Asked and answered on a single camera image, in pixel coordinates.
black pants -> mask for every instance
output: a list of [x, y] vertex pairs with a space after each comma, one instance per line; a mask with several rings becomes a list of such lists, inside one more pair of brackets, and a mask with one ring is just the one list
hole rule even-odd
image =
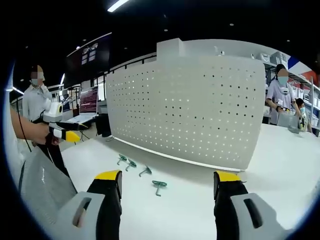
[[63, 172], [66, 176], [68, 176], [70, 178], [68, 170], [65, 167], [65, 163], [64, 163], [64, 160], [62, 158], [59, 145], [41, 145], [41, 144], [38, 144], [37, 146], [54, 163], [54, 165], [61, 172]]

white tabletop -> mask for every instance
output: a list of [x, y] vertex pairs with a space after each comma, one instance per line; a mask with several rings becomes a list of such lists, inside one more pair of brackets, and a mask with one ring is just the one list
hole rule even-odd
[[[129, 157], [129, 168], [118, 154]], [[86, 191], [99, 173], [120, 169], [122, 181], [121, 240], [216, 239], [212, 168], [192, 165], [102, 137], [87, 140], [62, 152], [78, 191]], [[148, 165], [152, 175], [143, 174]], [[309, 208], [312, 190], [320, 177], [320, 139], [310, 133], [261, 125], [252, 160], [239, 173], [250, 193], [257, 193], [277, 212], [286, 229], [293, 228]], [[152, 180], [167, 183], [161, 197]]]

green hook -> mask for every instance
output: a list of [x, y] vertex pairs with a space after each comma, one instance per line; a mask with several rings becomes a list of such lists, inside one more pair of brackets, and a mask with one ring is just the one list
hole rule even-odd
[[119, 160], [116, 164], [120, 165], [119, 163], [120, 163], [121, 161], [124, 161], [124, 162], [127, 161], [127, 158], [126, 158], [125, 156], [119, 154], [119, 157], [120, 157], [120, 158], [119, 158], [120, 160]]
[[131, 161], [130, 159], [128, 159], [129, 161], [129, 165], [125, 168], [125, 170], [128, 172], [128, 168], [133, 167], [136, 168], [137, 164], [134, 161]]
[[155, 195], [157, 195], [158, 197], [161, 197], [160, 194], [158, 194], [160, 187], [166, 187], [167, 183], [165, 183], [164, 181], [155, 181], [153, 180], [152, 183], [154, 184], [155, 187], [157, 187]]
[[145, 167], [146, 167], [145, 170], [139, 173], [139, 177], [141, 177], [141, 174], [143, 173], [152, 174], [151, 169], [147, 165], [145, 165]]

computer screen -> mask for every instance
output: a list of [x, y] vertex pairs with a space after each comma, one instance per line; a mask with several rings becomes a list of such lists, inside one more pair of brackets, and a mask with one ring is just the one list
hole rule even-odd
[[81, 91], [80, 113], [96, 113], [98, 103], [98, 86]]
[[111, 34], [80, 47], [66, 58], [64, 88], [93, 79], [109, 69]]

white partition wall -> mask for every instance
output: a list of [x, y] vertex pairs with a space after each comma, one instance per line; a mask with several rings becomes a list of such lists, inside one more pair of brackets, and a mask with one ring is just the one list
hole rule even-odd
[[173, 57], [108, 74], [112, 135], [194, 164], [245, 170], [263, 118], [265, 68], [231, 56]]

